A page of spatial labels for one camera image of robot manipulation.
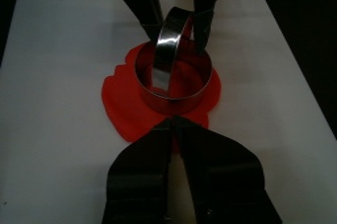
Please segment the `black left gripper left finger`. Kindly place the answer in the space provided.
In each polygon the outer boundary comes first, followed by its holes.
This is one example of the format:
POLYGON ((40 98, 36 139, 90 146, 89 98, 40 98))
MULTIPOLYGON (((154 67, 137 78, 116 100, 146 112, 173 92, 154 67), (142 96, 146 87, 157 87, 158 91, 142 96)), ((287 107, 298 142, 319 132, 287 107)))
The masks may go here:
POLYGON ((166 224, 172 121, 118 154, 106 177, 101 224, 166 224))

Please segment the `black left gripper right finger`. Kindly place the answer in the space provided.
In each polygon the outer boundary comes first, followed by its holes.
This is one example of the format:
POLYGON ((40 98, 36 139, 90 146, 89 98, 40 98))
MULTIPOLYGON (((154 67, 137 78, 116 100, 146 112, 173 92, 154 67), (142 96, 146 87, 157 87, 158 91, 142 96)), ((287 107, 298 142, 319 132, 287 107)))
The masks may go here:
POLYGON ((177 116, 174 133, 197 224, 281 224, 259 159, 237 141, 177 116))

